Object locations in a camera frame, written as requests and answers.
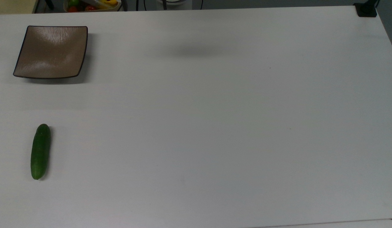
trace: green vegetable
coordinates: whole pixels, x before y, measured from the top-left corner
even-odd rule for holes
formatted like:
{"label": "green vegetable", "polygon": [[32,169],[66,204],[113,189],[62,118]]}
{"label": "green vegetable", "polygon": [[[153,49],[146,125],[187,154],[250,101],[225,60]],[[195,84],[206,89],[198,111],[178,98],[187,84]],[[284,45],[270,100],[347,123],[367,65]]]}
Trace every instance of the green vegetable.
{"label": "green vegetable", "polygon": [[35,133],[31,151],[31,176],[35,180],[44,176],[47,170],[50,146],[51,130],[48,125],[41,124]]}

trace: cucumber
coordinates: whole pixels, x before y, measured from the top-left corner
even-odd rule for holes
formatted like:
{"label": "cucumber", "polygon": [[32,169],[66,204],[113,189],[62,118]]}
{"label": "cucumber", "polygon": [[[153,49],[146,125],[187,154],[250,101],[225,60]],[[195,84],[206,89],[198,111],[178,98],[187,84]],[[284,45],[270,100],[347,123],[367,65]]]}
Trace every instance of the cucumber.
{"label": "cucumber", "polygon": [[31,176],[35,180],[44,176],[47,170],[50,147],[51,130],[48,125],[41,124],[35,133],[31,151]]}

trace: tomato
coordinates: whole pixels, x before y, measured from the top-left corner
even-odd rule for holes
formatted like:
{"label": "tomato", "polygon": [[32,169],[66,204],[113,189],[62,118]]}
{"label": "tomato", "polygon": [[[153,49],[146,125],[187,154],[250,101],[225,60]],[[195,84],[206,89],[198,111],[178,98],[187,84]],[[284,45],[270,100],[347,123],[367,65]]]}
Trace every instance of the tomato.
{"label": "tomato", "polygon": [[71,6],[78,6],[79,5],[79,0],[69,0],[69,7]]}
{"label": "tomato", "polygon": [[86,6],[85,11],[91,11],[91,10],[97,10],[97,8],[92,5]]}
{"label": "tomato", "polygon": [[74,13],[74,12],[78,12],[78,10],[77,10],[76,6],[71,6],[71,7],[69,7],[68,12]]}

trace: brown plate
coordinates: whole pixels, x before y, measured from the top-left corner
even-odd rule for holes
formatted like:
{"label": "brown plate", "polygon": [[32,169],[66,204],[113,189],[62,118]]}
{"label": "brown plate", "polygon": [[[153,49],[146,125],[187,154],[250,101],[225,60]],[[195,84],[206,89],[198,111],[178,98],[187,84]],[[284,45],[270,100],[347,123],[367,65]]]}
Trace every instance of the brown plate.
{"label": "brown plate", "polygon": [[86,26],[28,26],[13,75],[46,79],[78,76],[86,46]]}

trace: red tomato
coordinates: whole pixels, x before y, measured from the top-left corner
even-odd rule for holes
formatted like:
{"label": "red tomato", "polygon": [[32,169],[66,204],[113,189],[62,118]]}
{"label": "red tomato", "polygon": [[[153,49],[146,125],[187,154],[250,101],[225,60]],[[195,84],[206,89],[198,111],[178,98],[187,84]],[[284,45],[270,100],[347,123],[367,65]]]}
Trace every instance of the red tomato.
{"label": "red tomato", "polygon": [[77,8],[76,8],[76,6],[71,6],[71,7],[69,7],[69,9],[68,9],[68,12],[70,12],[70,13],[74,13],[74,12],[77,12],[78,10],[77,10]]}
{"label": "red tomato", "polygon": [[85,11],[91,11],[91,10],[97,10],[97,8],[92,5],[86,6]]}

